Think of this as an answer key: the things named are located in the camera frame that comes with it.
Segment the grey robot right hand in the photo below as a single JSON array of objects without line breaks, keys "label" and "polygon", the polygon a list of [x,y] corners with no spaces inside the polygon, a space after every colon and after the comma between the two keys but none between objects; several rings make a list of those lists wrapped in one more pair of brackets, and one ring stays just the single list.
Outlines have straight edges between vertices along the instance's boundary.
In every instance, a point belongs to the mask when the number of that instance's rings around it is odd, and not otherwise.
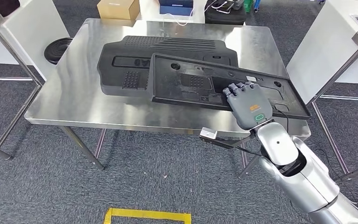
[{"label": "grey robot right hand", "polygon": [[231,83],[222,92],[241,129],[251,130],[272,119],[272,106],[258,84],[253,82]]}]

